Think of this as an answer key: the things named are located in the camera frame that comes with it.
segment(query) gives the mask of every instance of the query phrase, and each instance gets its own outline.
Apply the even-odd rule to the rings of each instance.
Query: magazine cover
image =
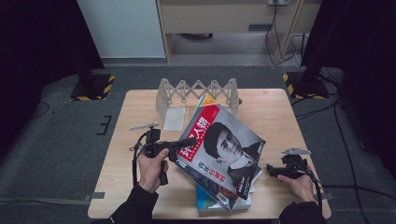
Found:
[[[262,173],[262,168],[259,166],[256,168],[255,177],[253,178],[251,186],[253,187],[254,181]],[[214,188],[211,188],[211,195],[201,188],[198,184],[196,185],[196,197],[197,197],[197,210],[198,212],[213,212],[213,211],[232,211],[240,209],[249,209],[251,206],[250,194],[247,196],[247,200],[243,200],[241,197],[236,196],[225,188],[213,183]]]
[[[191,137],[197,145],[182,148],[176,164],[187,175],[195,170],[246,200],[265,141],[221,105],[195,109],[180,140]]]

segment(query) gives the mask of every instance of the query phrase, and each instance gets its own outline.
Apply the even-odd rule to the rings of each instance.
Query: yellow-black hazard tape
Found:
[[[111,89],[111,86],[113,85],[114,79],[116,78],[116,76],[110,76],[108,78],[108,82],[107,85],[103,91],[103,93],[101,95],[97,95],[97,96],[77,96],[77,97],[72,97],[70,98],[71,101],[90,101],[90,100],[105,100],[108,92]]]
[[[291,97],[291,99],[317,99],[317,100],[321,100],[321,99],[325,99],[325,96],[322,95],[318,95],[318,94],[296,94],[294,92],[294,88],[291,85],[290,79],[288,74],[283,74],[283,80],[285,81],[286,87],[288,88],[289,91],[289,95]]]

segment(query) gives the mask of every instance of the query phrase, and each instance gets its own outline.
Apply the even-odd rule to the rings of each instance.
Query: wall outlet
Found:
[[[290,0],[268,0],[268,5],[273,6],[274,4],[278,6],[287,6],[290,5]]]

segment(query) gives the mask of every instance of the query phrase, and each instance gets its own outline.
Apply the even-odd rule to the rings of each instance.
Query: human hand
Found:
[[[291,186],[291,190],[297,197],[298,203],[316,201],[313,193],[312,179],[308,175],[302,175],[297,179],[288,178],[284,175],[278,175],[277,179]]]
[[[166,148],[162,150],[155,158],[149,158],[144,153],[139,154],[137,157],[140,170],[139,186],[142,189],[150,193],[154,193],[157,188],[160,187],[161,181],[159,176],[161,171],[161,163],[168,156],[168,153],[169,149]],[[169,166],[167,161],[164,162],[165,166],[163,167],[163,170],[167,172]]]

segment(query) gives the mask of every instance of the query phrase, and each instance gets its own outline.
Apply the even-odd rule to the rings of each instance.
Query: black sleeve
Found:
[[[151,194],[139,185],[134,187],[125,203],[107,220],[97,220],[94,224],[149,224],[158,194]]]
[[[326,224],[318,205],[312,203],[291,203],[279,216],[282,224]]]

